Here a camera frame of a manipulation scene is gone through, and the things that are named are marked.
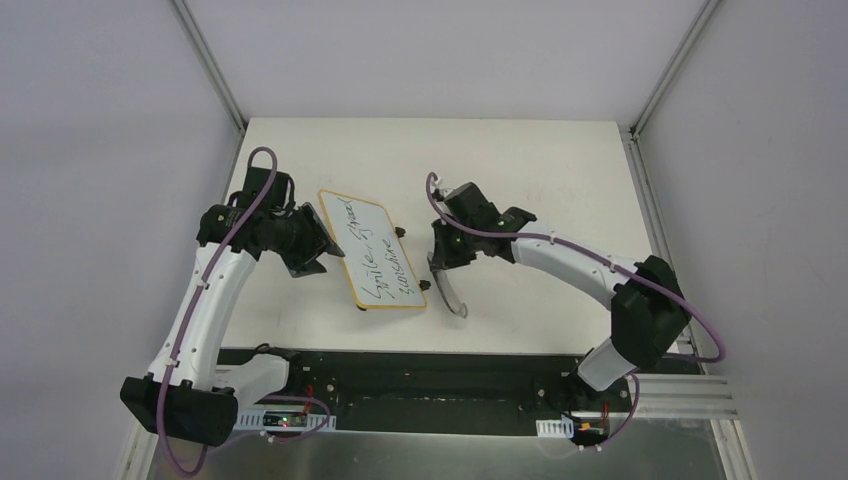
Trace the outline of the silver mesh eraser sponge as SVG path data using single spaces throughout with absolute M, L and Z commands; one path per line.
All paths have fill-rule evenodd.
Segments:
M 445 270 L 430 268 L 430 274 L 446 308 L 455 316 L 465 319 L 468 316 L 467 305 L 460 300 L 452 287 Z

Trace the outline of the yellow framed small whiteboard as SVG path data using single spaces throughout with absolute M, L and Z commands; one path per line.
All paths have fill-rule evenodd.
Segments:
M 424 292 L 385 207 L 326 189 L 318 198 L 327 227 L 344 252 L 342 262 L 357 307 L 424 310 Z

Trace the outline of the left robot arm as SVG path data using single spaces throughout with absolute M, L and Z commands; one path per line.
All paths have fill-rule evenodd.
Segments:
M 321 255 L 343 252 L 308 202 L 290 213 L 214 205 L 201 217 L 197 241 L 195 271 L 171 331 L 147 372 L 124 380 L 120 399 L 150 433 L 220 446 L 246 407 L 267 395 L 293 404 L 305 390 L 303 375 L 272 354 L 216 372 L 235 304 L 261 255 L 278 254 L 300 278 L 325 272 Z

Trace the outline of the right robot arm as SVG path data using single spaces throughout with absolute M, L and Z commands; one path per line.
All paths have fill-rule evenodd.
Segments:
M 692 318 L 675 273 L 659 257 L 637 261 L 596 252 L 557 235 L 529 211 L 499 211 L 473 182 L 444 192 L 430 175 L 425 192 L 438 215 L 432 270 L 467 266 L 479 254 L 498 257 L 549 274 L 609 311 L 609 336 L 565 378 L 569 400 L 580 409 L 603 402 L 625 375 L 654 367 Z

